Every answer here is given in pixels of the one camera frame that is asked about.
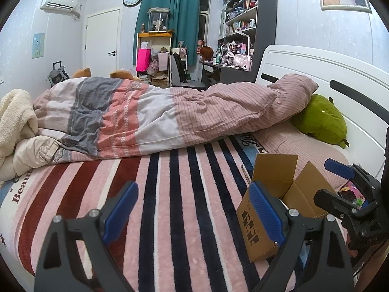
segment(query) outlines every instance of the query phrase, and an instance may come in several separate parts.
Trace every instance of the pink plastic bag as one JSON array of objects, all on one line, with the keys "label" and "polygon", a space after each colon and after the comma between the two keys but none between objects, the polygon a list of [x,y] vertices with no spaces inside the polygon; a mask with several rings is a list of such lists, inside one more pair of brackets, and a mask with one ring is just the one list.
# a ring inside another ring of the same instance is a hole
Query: pink plastic bag
[{"label": "pink plastic bag", "polygon": [[137,71],[146,71],[151,61],[151,49],[138,50]]}]

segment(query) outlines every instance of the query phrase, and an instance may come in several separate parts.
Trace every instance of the dark red stripe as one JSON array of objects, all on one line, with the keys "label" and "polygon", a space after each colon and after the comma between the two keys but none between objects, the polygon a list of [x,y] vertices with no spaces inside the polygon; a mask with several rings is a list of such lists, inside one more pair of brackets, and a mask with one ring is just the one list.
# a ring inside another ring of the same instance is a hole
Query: dark red stripe
[{"label": "dark red stripe", "polygon": [[[141,157],[123,158],[120,161],[115,177],[112,180],[112,184],[109,189],[107,199],[116,196],[127,181],[129,180],[135,181],[135,179],[137,178],[140,161],[141,161]],[[113,242],[109,246],[109,250],[113,258],[115,259],[121,272],[123,272],[124,249],[126,246],[126,237],[127,237],[127,223],[124,226],[119,239]]]},{"label": "dark red stripe", "polygon": [[66,219],[77,217],[82,198],[100,162],[101,160],[87,161],[81,165],[62,198],[57,215]]},{"label": "dark red stripe", "polygon": [[68,166],[69,164],[56,164],[40,188],[23,221],[18,244],[19,257],[23,267],[32,275],[34,275],[30,257],[32,240],[34,239],[43,210]]}]

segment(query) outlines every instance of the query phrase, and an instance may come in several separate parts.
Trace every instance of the door frame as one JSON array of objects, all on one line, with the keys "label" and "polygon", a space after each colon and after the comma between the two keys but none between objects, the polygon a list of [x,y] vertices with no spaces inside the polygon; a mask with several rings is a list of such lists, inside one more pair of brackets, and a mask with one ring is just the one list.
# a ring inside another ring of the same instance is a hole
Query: door frame
[{"label": "door frame", "polygon": [[84,69],[88,68],[88,67],[86,67],[86,49],[85,49],[85,44],[86,44],[86,26],[88,24],[88,19],[90,17],[94,17],[96,15],[100,15],[100,14],[104,14],[104,13],[108,13],[108,12],[112,12],[112,11],[119,11],[119,19],[118,19],[118,22],[117,22],[117,40],[116,40],[116,69],[118,69],[118,67],[120,68],[120,33],[121,33],[121,23],[122,23],[123,7],[122,6],[117,6],[117,7],[114,7],[114,8],[105,9],[103,11],[94,12],[94,13],[91,13],[91,14],[88,14],[88,15],[85,16],[85,20],[84,20],[84,27],[85,28],[82,31],[82,67]]}]

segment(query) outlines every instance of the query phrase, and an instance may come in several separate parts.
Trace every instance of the green pillow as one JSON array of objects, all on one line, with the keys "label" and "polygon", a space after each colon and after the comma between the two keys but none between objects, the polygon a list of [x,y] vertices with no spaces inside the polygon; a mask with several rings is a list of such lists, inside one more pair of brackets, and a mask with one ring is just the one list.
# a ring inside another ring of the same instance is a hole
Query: green pillow
[{"label": "green pillow", "polygon": [[346,141],[347,126],[339,110],[331,101],[313,94],[307,107],[291,119],[293,125],[304,134],[316,137],[328,144],[349,146]]}]

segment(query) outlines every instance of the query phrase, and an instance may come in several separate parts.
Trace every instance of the metal bolt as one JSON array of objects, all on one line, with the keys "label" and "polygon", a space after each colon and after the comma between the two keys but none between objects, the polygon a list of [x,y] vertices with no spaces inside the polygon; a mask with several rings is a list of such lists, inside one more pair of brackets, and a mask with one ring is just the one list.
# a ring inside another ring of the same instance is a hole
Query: metal bolt
[{"label": "metal bolt", "polygon": [[294,217],[298,216],[298,210],[296,209],[290,209],[288,213],[290,216],[294,216]]},{"label": "metal bolt", "polygon": [[98,216],[100,214],[100,210],[98,210],[98,209],[93,209],[93,210],[90,210],[89,211],[89,216],[90,217],[96,217],[96,216]]},{"label": "metal bolt", "polygon": [[332,214],[328,214],[326,216],[326,219],[328,220],[328,222],[334,222],[335,221],[335,216],[333,216]]},{"label": "metal bolt", "polygon": [[54,223],[59,223],[59,222],[61,222],[61,220],[62,220],[62,216],[61,215],[56,215],[53,218],[53,222]]}]

